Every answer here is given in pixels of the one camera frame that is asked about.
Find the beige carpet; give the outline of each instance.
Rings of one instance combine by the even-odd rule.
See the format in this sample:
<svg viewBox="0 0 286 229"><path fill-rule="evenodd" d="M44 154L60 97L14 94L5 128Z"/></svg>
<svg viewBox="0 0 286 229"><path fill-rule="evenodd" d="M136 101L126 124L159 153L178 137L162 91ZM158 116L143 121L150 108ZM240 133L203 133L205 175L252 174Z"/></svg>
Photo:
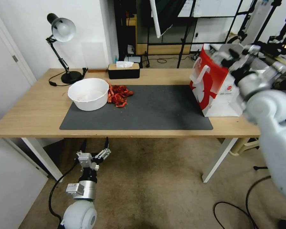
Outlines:
<svg viewBox="0 0 286 229"><path fill-rule="evenodd" d="M62 172L71 167L82 141L64 140L61 152L47 149L60 157ZM87 152L99 152L103 145L104 139L89 139ZM219 146L216 139L110 139L112 154L98 172L95 228L220 228L213 204L229 201L244 208L250 185L269 173L252 169L265 165L260 151L252 149L238 157L228 155L209 183L202 183L201 174ZM66 186L80 175L78 165L55 190L53 208L60 215L74 202ZM21 229L57 227L58 219L48 211L53 184L50 178ZM249 208L260 229L276 228L279 218L286 219L286 199L271 180L252 191ZM238 210L218 206L216 212L225 228L252 228Z"/></svg>

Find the light stand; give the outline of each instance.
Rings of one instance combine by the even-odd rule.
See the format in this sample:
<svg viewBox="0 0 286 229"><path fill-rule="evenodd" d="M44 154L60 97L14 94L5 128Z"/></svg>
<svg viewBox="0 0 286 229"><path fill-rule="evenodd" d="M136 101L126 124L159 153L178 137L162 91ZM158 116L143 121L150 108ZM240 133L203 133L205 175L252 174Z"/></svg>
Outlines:
<svg viewBox="0 0 286 229"><path fill-rule="evenodd" d="M59 62L66 71L66 73L61 76L61 81L65 84L73 84L76 81L83 79L85 71L83 74L77 71L69 71L69 66L64 59L59 56L53 46L53 43L56 41L67 42L73 38L76 30L74 23L66 18L59 18L53 13L48 14L47 20L51 24L52 35L49 36L46 41L51 46Z"/></svg>
<svg viewBox="0 0 286 229"><path fill-rule="evenodd" d="M80 72L77 71L69 71L69 66L67 65L67 63L64 61L64 59L62 59L60 57L60 55L57 53L56 49L53 46L53 43L55 41L57 41L56 39L53 38L53 35L49 36L46 41L48 42L48 44L51 46L51 48L53 49L54 53L56 54L59 62L61 63L61 65L64 67L66 73L64 73L61 76L61 81L65 84L73 84L76 81L82 80L83 76Z"/></svg>

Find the table leg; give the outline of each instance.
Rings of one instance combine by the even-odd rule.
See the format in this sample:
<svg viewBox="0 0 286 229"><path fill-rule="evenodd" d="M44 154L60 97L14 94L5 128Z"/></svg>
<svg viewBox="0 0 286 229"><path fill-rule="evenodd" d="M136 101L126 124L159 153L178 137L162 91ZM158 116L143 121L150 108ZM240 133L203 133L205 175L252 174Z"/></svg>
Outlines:
<svg viewBox="0 0 286 229"><path fill-rule="evenodd" d="M58 180L63 175L35 138L21 138L21 139L37 156L37 158L47 168L47 170L52 174L55 180Z"/></svg>
<svg viewBox="0 0 286 229"><path fill-rule="evenodd" d="M230 149L233 147L238 138L226 138L217 155L213 158L213 161L209 165L208 169L203 173L202 180L207 183L212 175L215 173L216 169L219 167L221 162L225 159L226 155L229 153Z"/></svg>

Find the red and white paper bag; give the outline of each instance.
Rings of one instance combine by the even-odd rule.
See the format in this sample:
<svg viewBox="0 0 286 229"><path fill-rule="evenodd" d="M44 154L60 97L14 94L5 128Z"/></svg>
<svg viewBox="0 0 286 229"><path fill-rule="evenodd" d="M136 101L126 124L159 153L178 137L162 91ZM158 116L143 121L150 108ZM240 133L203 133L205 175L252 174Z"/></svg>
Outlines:
<svg viewBox="0 0 286 229"><path fill-rule="evenodd" d="M190 87L205 117L240 116L239 89L227 68L214 63L204 44L190 76Z"/></svg>

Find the white plastic bowl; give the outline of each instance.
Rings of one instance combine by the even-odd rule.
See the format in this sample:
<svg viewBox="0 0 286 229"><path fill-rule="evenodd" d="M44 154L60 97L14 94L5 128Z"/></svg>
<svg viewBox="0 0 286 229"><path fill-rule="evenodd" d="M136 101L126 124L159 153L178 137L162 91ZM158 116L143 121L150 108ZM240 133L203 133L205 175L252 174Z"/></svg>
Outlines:
<svg viewBox="0 0 286 229"><path fill-rule="evenodd" d="M77 81L68 90L69 98L84 111L100 109L107 103L109 85L99 78Z"/></svg>

